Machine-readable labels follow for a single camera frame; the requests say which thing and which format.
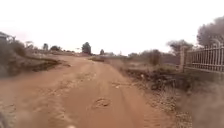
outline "shrub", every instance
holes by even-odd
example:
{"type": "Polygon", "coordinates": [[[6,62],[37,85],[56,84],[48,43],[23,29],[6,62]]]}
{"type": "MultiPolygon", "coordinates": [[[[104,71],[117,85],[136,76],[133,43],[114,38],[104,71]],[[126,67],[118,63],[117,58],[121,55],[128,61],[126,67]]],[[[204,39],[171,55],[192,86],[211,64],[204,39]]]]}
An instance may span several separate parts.
{"type": "Polygon", "coordinates": [[[12,48],[12,50],[19,56],[26,56],[26,50],[25,50],[25,46],[19,42],[19,41],[14,41],[12,43],[9,44],[10,48],[12,48]]]}
{"type": "Polygon", "coordinates": [[[154,83],[151,86],[152,90],[163,90],[166,87],[171,87],[188,91],[193,87],[197,77],[187,73],[179,73],[172,69],[159,68],[152,72],[150,79],[154,83]]]}
{"type": "Polygon", "coordinates": [[[52,51],[61,51],[61,48],[59,46],[54,45],[54,46],[52,46],[50,48],[50,50],[52,50],[52,51]]]}
{"type": "Polygon", "coordinates": [[[146,60],[153,66],[156,66],[160,63],[161,53],[157,49],[151,51],[144,51],[139,55],[139,58],[146,60]]]}

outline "tree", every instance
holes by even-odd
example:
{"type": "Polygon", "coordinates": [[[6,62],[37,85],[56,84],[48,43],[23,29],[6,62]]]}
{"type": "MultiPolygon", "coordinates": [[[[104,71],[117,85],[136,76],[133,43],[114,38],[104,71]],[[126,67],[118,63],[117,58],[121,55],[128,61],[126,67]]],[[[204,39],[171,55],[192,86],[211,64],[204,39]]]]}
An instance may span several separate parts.
{"type": "Polygon", "coordinates": [[[178,40],[178,41],[173,40],[173,41],[169,41],[167,44],[171,47],[173,53],[176,55],[180,53],[180,49],[182,46],[185,46],[187,50],[190,50],[193,48],[193,45],[190,43],[187,43],[185,40],[178,40]]]}
{"type": "Polygon", "coordinates": [[[104,50],[103,49],[100,50],[100,55],[104,55],[104,50]]]}
{"type": "Polygon", "coordinates": [[[44,43],[43,50],[48,50],[48,44],[44,43]]]}
{"type": "Polygon", "coordinates": [[[128,57],[130,59],[134,59],[134,58],[138,57],[138,54],[137,53],[130,53],[130,54],[128,54],[128,57]]]}
{"type": "Polygon", "coordinates": [[[88,42],[82,45],[82,52],[91,55],[91,46],[88,42]]]}
{"type": "Polygon", "coordinates": [[[224,43],[224,17],[219,17],[213,23],[198,29],[197,40],[201,46],[212,46],[224,43]]]}
{"type": "Polygon", "coordinates": [[[161,61],[161,52],[157,49],[143,51],[139,54],[139,60],[146,60],[151,65],[158,65],[161,61]]]}
{"type": "Polygon", "coordinates": [[[50,50],[52,50],[52,51],[61,51],[61,48],[59,46],[54,45],[54,46],[52,46],[50,48],[50,50]]]}
{"type": "Polygon", "coordinates": [[[149,62],[153,66],[156,66],[160,63],[161,61],[161,52],[157,49],[154,49],[149,52],[149,62]]]}

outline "pothole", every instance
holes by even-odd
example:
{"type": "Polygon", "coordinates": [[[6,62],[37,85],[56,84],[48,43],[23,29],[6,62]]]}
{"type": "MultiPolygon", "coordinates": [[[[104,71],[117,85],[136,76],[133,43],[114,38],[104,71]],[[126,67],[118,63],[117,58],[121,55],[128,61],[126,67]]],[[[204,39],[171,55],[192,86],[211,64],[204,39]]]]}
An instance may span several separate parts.
{"type": "Polygon", "coordinates": [[[96,101],[94,101],[92,108],[96,109],[96,108],[105,108],[108,107],[110,105],[110,100],[105,99],[105,98],[99,98],[96,101]]]}

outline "roof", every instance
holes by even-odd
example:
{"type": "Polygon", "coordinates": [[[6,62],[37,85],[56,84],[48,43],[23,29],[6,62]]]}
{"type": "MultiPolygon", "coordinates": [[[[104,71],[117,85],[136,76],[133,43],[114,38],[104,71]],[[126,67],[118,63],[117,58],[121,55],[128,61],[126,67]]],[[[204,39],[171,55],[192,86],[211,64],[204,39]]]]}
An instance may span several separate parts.
{"type": "Polygon", "coordinates": [[[5,33],[3,33],[3,32],[0,31],[0,37],[6,37],[7,38],[7,37],[10,37],[10,35],[5,34],[5,33]]]}

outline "soil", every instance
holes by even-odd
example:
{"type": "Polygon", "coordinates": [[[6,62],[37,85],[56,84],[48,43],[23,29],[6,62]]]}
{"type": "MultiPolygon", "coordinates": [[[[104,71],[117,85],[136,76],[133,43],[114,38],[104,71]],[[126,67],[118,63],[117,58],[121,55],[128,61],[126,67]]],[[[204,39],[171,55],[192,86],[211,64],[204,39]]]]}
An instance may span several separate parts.
{"type": "Polygon", "coordinates": [[[70,66],[0,80],[0,111],[10,127],[175,127],[170,116],[112,66],[58,58],[70,66]]]}

